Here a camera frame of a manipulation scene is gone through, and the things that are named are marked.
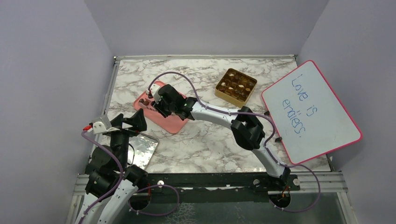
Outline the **pink plastic tray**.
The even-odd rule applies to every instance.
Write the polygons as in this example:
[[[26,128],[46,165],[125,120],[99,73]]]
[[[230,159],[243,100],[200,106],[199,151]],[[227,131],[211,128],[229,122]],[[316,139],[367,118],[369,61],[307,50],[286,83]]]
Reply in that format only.
[[[138,101],[143,98],[152,101],[151,104],[154,103],[153,97],[150,97],[146,91],[144,91],[134,102],[133,102],[133,107],[136,110],[141,109],[139,106]],[[149,111],[146,109],[144,110],[144,116],[151,120],[153,123],[157,124],[160,126],[162,129],[165,131],[169,132],[170,134],[176,134],[178,133],[184,125],[187,123],[187,120],[181,120],[177,115],[171,114],[168,117],[163,117],[157,110],[156,112],[154,111]]]

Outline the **pink silicone tongs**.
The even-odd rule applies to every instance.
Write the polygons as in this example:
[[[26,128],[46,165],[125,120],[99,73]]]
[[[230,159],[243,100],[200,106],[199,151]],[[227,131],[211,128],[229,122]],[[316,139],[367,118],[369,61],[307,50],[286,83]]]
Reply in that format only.
[[[156,112],[156,109],[151,105],[152,101],[141,98],[138,103],[142,109]]]

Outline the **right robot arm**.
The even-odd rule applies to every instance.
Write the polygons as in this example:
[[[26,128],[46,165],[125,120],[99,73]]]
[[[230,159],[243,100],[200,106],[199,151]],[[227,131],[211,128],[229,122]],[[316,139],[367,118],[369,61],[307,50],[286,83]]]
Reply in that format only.
[[[171,134],[178,133],[188,120],[207,121],[228,128],[237,145],[252,151],[264,165],[272,188],[281,190],[288,184],[290,169],[264,146],[264,126],[246,106],[234,110],[216,107],[197,97],[186,97],[170,84],[153,84],[134,101],[134,108],[142,110],[146,118]]]

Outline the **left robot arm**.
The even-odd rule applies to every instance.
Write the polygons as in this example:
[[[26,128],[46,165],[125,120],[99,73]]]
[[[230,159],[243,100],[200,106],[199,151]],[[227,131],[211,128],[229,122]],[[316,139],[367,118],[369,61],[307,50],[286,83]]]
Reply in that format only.
[[[88,183],[77,224],[111,224],[132,195],[149,185],[148,173],[127,161],[129,139],[146,130],[142,109],[129,118],[102,115],[83,128],[82,137],[96,148],[85,169]]]

